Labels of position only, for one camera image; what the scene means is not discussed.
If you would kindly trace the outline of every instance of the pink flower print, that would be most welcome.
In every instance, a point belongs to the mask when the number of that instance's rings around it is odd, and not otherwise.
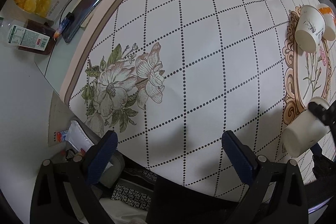
[[[320,56],[322,58],[323,66],[326,66],[327,64],[326,54],[321,46],[320,46]]]

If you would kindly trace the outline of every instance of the white tablecloth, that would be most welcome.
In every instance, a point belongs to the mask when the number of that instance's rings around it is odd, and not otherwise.
[[[318,3],[124,0],[92,48],[70,108],[97,134],[114,129],[118,150],[153,172],[239,201],[248,187],[221,148],[223,131],[256,155],[287,162],[285,126],[312,96],[335,99],[333,43],[305,55],[293,38],[300,6]],[[330,134],[320,145],[333,157]],[[297,159],[305,183],[315,179],[311,156]]]

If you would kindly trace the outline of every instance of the black fabric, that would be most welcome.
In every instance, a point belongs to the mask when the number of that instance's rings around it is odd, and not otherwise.
[[[223,224],[237,203],[208,196],[157,176],[148,224]]]

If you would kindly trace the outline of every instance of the bottle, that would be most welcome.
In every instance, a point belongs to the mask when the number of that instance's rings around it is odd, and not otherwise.
[[[26,22],[0,17],[0,39],[7,47],[49,55],[55,46],[55,30],[28,19]]]

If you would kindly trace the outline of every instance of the blue gripper pad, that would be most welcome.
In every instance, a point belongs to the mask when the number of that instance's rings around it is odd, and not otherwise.
[[[95,148],[95,150],[98,149],[98,151],[94,150],[95,156],[93,156],[87,166],[86,183],[88,185],[98,183],[107,163],[117,149],[117,145],[117,134],[114,131],[109,130],[97,145],[92,146],[88,150],[87,154],[92,148]]]
[[[255,178],[256,169],[258,168],[255,160],[256,156],[252,150],[248,146],[243,145],[231,130],[223,133],[222,147],[241,182],[251,186]]]

